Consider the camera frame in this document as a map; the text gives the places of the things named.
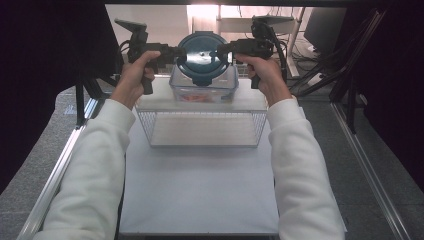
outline floor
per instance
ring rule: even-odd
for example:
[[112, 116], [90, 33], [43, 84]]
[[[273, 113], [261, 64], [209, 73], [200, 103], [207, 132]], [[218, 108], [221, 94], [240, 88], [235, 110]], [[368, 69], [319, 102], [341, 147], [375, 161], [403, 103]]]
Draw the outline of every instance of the floor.
[[[307, 52], [304, 40], [298, 42], [298, 47], [302, 54], [313, 54]], [[326, 158], [332, 188], [348, 230], [346, 239], [396, 239], [328, 102], [329, 89], [331, 85], [299, 99], [299, 103]], [[0, 239], [16, 239], [21, 231], [75, 127], [75, 107], [73, 88], [58, 95], [56, 110], [47, 128], [21, 170], [0, 195]], [[362, 112], [357, 108], [357, 137], [411, 239], [424, 239], [424, 194]]]

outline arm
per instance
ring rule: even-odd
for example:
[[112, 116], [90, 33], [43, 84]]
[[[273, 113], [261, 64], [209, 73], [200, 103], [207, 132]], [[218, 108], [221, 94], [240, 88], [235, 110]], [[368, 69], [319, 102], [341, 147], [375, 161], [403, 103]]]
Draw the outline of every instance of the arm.
[[344, 239], [321, 148], [309, 121], [292, 99], [280, 67], [273, 59], [236, 58], [254, 67], [249, 76], [259, 75], [259, 90], [270, 105], [267, 118], [280, 238]]
[[[157, 56], [158, 52], [147, 52], [124, 67], [111, 99], [78, 138], [60, 191], [34, 239], [114, 238], [124, 186], [124, 154], [135, 121], [130, 109], [143, 94], [140, 80], [146, 62]], [[152, 78], [152, 72], [146, 76]]]

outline white table surface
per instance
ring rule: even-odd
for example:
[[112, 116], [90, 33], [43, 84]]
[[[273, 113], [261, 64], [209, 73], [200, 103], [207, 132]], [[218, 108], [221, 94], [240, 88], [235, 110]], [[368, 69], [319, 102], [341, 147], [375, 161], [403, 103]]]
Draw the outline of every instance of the white table surface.
[[120, 232], [276, 235], [269, 132], [257, 148], [151, 148], [137, 117]]

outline white sweater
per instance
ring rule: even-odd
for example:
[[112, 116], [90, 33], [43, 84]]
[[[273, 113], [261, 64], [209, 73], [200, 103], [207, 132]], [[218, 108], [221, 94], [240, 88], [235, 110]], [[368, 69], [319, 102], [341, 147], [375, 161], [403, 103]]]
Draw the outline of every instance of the white sweater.
[[[274, 104], [267, 117], [280, 238], [344, 239], [324, 157], [297, 101]], [[60, 192], [34, 239], [114, 238], [124, 184], [124, 154], [134, 121], [133, 113], [113, 100], [106, 100], [99, 115], [88, 121]]]

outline hand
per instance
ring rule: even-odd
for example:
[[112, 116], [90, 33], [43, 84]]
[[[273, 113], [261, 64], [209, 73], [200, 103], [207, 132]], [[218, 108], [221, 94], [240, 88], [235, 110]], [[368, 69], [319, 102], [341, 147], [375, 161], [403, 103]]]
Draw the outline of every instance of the hand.
[[261, 81], [259, 81], [259, 90], [265, 95], [270, 107], [276, 102], [292, 98], [281, 76], [281, 68], [275, 59], [270, 58], [265, 60], [243, 54], [236, 54], [235, 58], [251, 65], [248, 65], [249, 78], [252, 78], [255, 74], [258, 74], [261, 78]]
[[158, 51], [147, 51], [133, 64], [125, 64], [122, 68], [121, 79], [110, 99], [132, 109], [137, 99], [144, 93], [143, 85], [141, 85], [143, 74], [152, 81], [155, 79], [153, 69], [145, 68], [146, 63], [159, 56]]

